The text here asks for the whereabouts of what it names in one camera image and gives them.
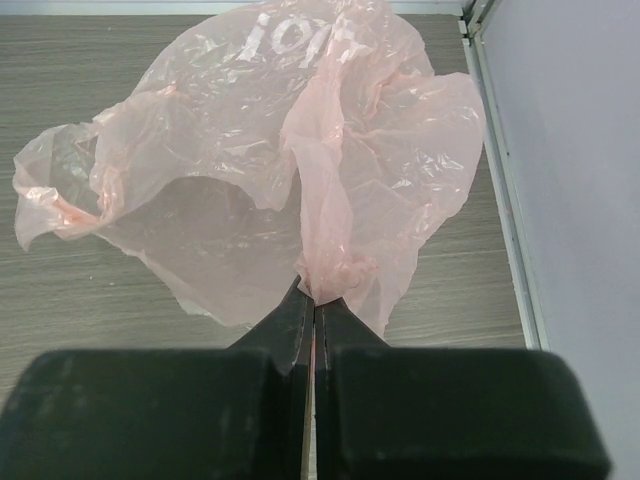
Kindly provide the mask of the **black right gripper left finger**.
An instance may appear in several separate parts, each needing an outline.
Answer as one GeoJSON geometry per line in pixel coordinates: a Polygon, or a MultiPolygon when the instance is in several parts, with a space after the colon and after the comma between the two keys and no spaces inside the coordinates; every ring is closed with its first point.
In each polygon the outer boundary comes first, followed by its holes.
{"type": "Polygon", "coordinates": [[[1,413],[5,479],[304,479],[314,303],[227,348],[49,351],[1,413]]]}

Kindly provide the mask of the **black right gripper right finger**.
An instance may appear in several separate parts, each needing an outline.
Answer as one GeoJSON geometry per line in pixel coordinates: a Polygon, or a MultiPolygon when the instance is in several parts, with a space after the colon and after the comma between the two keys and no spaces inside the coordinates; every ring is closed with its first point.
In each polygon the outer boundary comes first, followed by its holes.
{"type": "Polygon", "coordinates": [[[605,479],[612,463],[559,356],[392,347],[343,301],[315,320],[321,479],[605,479]]]}

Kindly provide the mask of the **pink plastic trash bag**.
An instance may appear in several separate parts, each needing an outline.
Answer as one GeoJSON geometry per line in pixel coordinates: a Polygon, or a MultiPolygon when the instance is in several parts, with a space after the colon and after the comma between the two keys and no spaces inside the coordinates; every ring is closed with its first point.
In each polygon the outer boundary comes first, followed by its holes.
{"type": "Polygon", "coordinates": [[[389,3],[254,3],[179,35],[92,121],[31,140],[16,237],[96,235],[227,326],[296,286],[382,334],[484,132],[473,79],[437,74],[389,3]]]}

